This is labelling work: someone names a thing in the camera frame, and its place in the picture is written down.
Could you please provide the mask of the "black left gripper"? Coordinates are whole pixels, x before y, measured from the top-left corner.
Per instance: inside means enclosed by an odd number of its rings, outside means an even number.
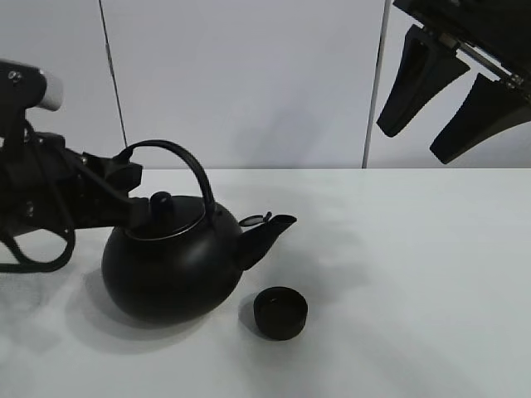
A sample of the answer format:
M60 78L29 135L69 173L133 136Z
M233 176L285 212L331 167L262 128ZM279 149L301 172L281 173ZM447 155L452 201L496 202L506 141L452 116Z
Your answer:
M63 136L34 130L23 110L1 113L1 232L58 235L151 221L147 197L131 197L143 167L123 148L112 157L78 153Z

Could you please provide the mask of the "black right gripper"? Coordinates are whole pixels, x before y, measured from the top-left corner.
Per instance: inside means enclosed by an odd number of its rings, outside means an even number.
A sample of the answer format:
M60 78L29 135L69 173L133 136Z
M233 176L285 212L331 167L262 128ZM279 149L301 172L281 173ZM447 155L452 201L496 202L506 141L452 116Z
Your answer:
M419 22L493 56L530 88L529 1L395 1ZM397 136L443 89L470 70L437 32L413 25L404 38L396 79L377 125ZM502 80L476 76L469 94L430 146L443 164L485 140L530 121L530 97Z

